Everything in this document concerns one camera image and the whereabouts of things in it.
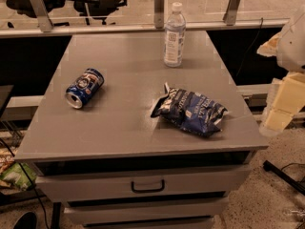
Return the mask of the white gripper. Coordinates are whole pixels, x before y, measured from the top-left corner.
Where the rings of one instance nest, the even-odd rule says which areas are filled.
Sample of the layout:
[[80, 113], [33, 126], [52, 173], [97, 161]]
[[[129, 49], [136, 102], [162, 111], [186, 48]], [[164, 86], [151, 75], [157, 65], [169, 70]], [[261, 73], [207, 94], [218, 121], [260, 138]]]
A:
[[277, 64], [289, 72], [282, 79], [274, 78], [267, 94], [259, 132], [276, 136], [305, 106], [305, 5], [256, 51], [265, 57], [276, 56]]

